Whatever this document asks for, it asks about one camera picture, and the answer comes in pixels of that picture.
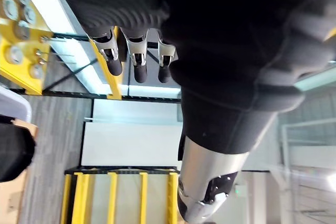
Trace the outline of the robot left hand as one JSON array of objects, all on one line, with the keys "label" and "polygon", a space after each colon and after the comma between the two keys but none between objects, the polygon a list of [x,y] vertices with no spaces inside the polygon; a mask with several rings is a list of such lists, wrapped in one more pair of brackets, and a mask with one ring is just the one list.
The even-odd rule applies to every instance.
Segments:
[{"label": "robot left hand", "polygon": [[89,37],[118,26],[128,41],[154,28],[177,59],[183,127],[177,202],[203,223],[273,119],[304,99],[303,75],[335,57],[335,0],[66,0]]}]

